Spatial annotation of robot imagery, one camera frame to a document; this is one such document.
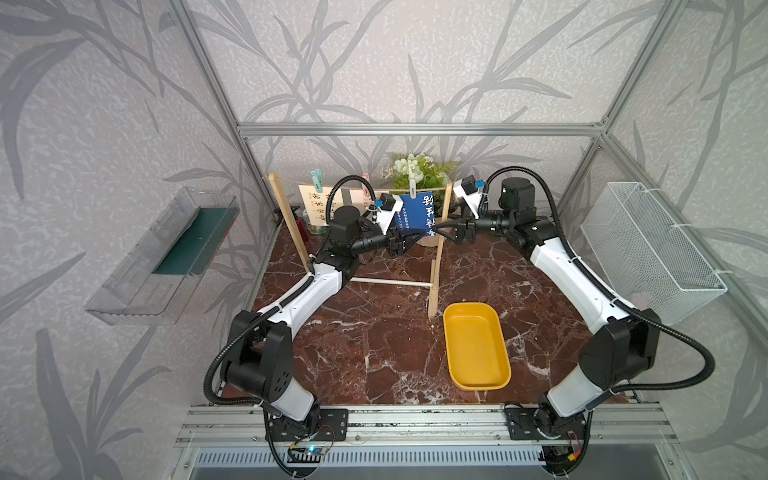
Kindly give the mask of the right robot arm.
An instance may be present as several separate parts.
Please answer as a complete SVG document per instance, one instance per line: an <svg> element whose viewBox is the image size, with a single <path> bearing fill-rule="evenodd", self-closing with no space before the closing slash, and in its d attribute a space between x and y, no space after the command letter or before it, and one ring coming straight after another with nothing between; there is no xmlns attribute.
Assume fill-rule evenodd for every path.
<svg viewBox="0 0 768 480"><path fill-rule="evenodd" d="M539 216L535 187L526 178L502 182L500 208L485 213L484 183L472 175L453 184L461 216L445 225L458 242L472 242L478 233L503 236L542 271L581 315L592 338L579 354L577 366L540 401L543 419L551 424L592 409L614 395L616 386L649 370L659 332L632 318L610 298L613 291L593 271L568 253L554 221Z"/></svg>

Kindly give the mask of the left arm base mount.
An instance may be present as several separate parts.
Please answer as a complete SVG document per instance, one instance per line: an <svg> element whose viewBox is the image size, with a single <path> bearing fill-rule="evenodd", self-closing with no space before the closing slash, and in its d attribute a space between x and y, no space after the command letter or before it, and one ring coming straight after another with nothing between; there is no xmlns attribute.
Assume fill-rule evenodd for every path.
<svg viewBox="0 0 768 480"><path fill-rule="evenodd" d="M302 421L287 416L269 415L265 427L273 441L298 441L313 437L321 441L344 441L349 427L350 411L344 408L313 408Z"/></svg>

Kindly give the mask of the green clothespin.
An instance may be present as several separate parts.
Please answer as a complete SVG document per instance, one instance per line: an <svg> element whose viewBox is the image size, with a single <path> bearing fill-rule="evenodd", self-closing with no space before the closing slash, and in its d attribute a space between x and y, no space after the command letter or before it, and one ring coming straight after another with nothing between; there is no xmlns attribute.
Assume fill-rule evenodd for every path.
<svg viewBox="0 0 768 480"><path fill-rule="evenodd" d="M324 191L322 171L320 169L314 169L310 172L310 175L315 191L318 194L322 194Z"/></svg>

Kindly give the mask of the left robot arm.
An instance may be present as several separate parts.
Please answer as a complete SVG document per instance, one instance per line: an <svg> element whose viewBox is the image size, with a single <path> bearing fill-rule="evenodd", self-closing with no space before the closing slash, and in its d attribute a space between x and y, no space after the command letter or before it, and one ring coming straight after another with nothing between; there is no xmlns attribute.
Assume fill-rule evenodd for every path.
<svg viewBox="0 0 768 480"><path fill-rule="evenodd" d="M311 257L309 272L268 306L235 316L227 343L204 376L206 400L215 405L257 404L292 422L314 423L319 405L294 379L293 340L354 277L361 255L384 250L399 256L426 235L423 229L399 230L394 216L393 210L364 216L354 206L338 208L321 248Z"/></svg>

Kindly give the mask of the cream postcard red text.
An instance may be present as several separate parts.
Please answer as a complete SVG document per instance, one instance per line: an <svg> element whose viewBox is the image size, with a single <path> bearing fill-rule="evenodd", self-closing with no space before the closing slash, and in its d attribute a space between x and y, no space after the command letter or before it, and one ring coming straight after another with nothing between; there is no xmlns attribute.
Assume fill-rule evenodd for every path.
<svg viewBox="0 0 768 480"><path fill-rule="evenodd" d="M351 188L345 196L345 202L355 206L363 214L374 202L374 198L366 188Z"/></svg>

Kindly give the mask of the blue postcard white text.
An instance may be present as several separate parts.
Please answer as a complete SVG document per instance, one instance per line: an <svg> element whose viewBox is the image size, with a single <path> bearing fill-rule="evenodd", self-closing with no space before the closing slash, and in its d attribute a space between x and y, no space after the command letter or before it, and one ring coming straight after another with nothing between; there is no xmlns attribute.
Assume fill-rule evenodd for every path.
<svg viewBox="0 0 768 480"><path fill-rule="evenodd" d="M436 223L433 193L417 193L414 198L404 194L400 198L403 206L395 215L397 229L399 231L423 230L426 236L435 236L435 232L431 229Z"/></svg>

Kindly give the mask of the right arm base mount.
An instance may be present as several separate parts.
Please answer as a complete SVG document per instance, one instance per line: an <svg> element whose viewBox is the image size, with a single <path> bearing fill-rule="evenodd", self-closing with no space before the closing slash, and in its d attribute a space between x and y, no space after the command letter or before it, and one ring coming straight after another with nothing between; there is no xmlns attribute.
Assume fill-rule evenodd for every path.
<svg viewBox="0 0 768 480"><path fill-rule="evenodd" d="M585 413L560 417L548 406L507 403L502 412L511 440L584 440L591 426Z"/></svg>

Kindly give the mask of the yellow postcard black text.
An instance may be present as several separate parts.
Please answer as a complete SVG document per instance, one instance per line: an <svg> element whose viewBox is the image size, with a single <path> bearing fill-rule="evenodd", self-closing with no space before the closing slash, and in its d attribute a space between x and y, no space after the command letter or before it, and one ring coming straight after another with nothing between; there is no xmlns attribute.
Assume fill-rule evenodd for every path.
<svg viewBox="0 0 768 480"><path fill-rule="evenodd" d="M318 191L314 185L301 184L299 186L299 193L311 225L316 227L327 225L326 206L331 190L330 186L324 186L321 191Z"/></svg>

